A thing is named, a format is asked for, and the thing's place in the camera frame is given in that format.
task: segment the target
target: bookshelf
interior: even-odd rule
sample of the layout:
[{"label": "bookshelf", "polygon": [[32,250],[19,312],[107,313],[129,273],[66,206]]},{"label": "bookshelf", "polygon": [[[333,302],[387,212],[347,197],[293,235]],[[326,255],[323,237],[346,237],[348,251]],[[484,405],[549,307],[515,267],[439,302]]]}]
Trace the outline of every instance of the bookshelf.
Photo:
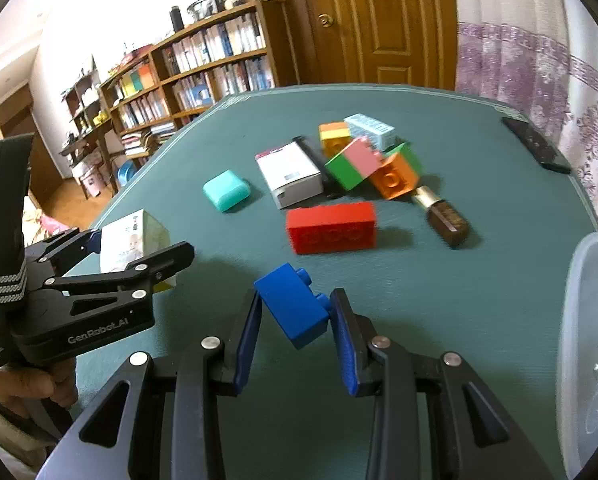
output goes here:
[{"label": "bookshelf", "polygon": [[[240,19],[241,16],[247,16],[253,12],[256,13],[256,19],[259,23],[260,34],[258,36],[263,37],[261,42],[263,46],[261,48],[251,48],[235,56],[225,56],[210,61],[208,58],[205,62],[198,62],[194,68],[188,67],[189,70],[179,73],[172,73],[172,65],[167,66],[167,53],[170,52],[169,49],[175,49],[175,44],[179,45],[183,40],[186,42],[194,41],[194,37],[199,37],[199,32],[206,35],[214,25],[223,23],[223,26],[226,27],[227,22],[231,22],[236,18]],[[173,122],[175,127],[179,129],[208,110],[212,104],[218,102],[225,94],[227,88],[222,86],[225,84],[225,80],[218,81],[214,70],[221,67],[228,69],[231,66],[233,70],[237,70],[237,66],[245,68],[247,60],[257,63],[257,67],[265,66],[268,71],[266,73],[270,74],[276,87],[297,84],[297,70],[291,49],[287,20],[280,2],[272,0],[248,2],[233,9],[214,14],[169,36],[104,81],[100,86],[102,101],[112,120],[114,129],[120,137],[169,122]],[[146,74],[146,82],[151,81],[152,84],[141,90],[137,90],[137,86],[135,86],[134,92],[126,94],[124,82],[127,83],[129,76],[136,74],[139,68],[143,69],[144,66],[149,67],[150,71],[150,78]],[[203,105],[183,106],[181,88],[184,84],[189,84],[186,82],[187,78],[197,78],[197,76],[202,77],[205,81],[205,86],[210,95],[208,101],[210,102],[204,102]],[[146,110],[146,113],[141,112],[143,123],[132,124],[133,121],[128,121],[128,109],[133,108],[133,106],[137,107],[140,104],[145,106],[148,99],[151,99],[153,103],[158,101],[163,106],[157,108],[151,107],[149,104],[148,107],[152,108],[152,112],[150,110]],[[165,114],[158,117],[157,112],[160,112],[162,107],[165,109]]]},{"label": "bookshelf", "polygon": [[[94,123],[94,118],[99,115],[102,108],[105,108],[105,104],[102,105],[101,94],[99,94],[97,90],[99,84],[99,73],[94,60],[92,59],[90,72],[83,74],[76,83],[64,93],[63,99],[68,106],[71,122],[76,126],[79,135],[73,142],[61,150],[60,155],[68,156],[73,154],[73,163],[70,167],[74,168],[86,155],[89,155],[98,148],[102,153],[102,163],[100,166],[105,166],[106,173],[110,176],[108,184],[112,187],[113,194],[116,194],[119,189],[105,138],[106,133],[111,129],[114,129],[114,122],[110,118],[110,113],[108,113],[108,119],[103,121],[103,123]],[[90,97],[88,101],[84,100],[87,92]],[[74,156],[77,150],[80,150],[79,157]],[[82,188],[84,197],[88,199],[89,194],[86,191],[84,184],[79,179],[77,179],[77,181]]]}]

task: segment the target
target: pink lego brick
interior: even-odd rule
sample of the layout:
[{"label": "pink lego brick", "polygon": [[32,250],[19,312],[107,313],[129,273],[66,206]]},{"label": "pink lego brick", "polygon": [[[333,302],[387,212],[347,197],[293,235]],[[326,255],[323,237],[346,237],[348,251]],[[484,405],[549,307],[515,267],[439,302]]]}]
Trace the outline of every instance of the pink lego brick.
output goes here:
[{"label": "pink lego brick", "polygon": [[357,137],[341,153],[363,178],[369,177],[381,168],[383,162],[381,153],[373,151],[372,145],[365,137]]}]

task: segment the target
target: brown glass bottle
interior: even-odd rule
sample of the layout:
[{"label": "brown glass bottle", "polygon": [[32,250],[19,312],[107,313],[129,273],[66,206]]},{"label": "brown glass bottle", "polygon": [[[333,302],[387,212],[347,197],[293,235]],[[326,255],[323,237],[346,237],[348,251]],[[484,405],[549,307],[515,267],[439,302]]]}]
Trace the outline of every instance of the brown glass bottle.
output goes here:
[{"label": "brown glass bottle", "polygon": [[428,223],[450,247],[457,247],[470,233],[470,224],[427,186],[417,187],[413,199],[427,210]]}]

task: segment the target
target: white box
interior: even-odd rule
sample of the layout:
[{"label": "white box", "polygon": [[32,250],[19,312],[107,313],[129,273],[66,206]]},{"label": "white box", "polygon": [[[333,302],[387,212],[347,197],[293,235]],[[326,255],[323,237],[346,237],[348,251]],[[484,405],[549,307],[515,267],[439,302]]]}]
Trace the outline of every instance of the white box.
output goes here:
[{"label": "white box", "polygon": [[[165,249],[170,245],[170,233],[145,209],[102,227],[102,272],[124,270],[130,262]],[[175,276],[154,285],[154,292],[176,285]]]},{"label": "white box", "polygon": [[368,137],[375,150],[383,152],[396,143],[394,127],[364,114],[354,114],[343,119],[351,137]]},{"label": "white box", "polygon": [[323,193],[321,173],[296,142],[255,159],[279,209]]}]

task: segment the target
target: hand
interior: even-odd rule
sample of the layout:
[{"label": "hand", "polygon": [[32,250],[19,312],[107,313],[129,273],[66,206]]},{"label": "hand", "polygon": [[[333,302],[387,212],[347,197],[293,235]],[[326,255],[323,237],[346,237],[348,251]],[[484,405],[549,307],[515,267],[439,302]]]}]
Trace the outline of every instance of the hand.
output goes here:
[{"label": "hand", "polygon": [[45,372],[37,368],[0,368],[0,403],[24,418],[30,418],[23,399],[46,399],[63,408],[78,398],[76,359],[68,359]]}]

